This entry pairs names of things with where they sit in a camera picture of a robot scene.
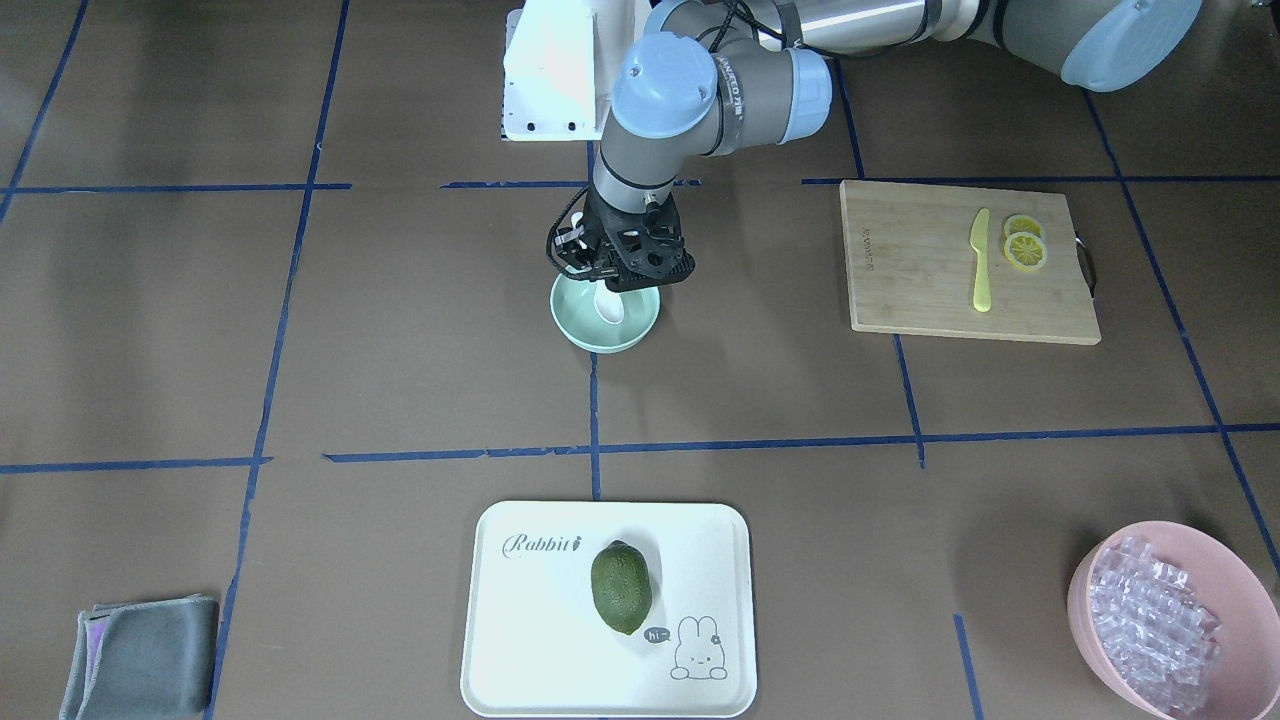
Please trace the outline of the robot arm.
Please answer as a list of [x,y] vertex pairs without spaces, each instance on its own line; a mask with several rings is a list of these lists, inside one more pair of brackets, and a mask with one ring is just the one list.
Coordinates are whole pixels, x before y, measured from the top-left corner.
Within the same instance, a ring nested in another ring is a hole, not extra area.
[[1184,38],[1198,1],[662,1],[609,83],[580,219],[547,237],[553,268],[622,293],[687,279],[671,190],[686,159],[814,135],[829,61],[975,38],[1096,92],[1134,85]]

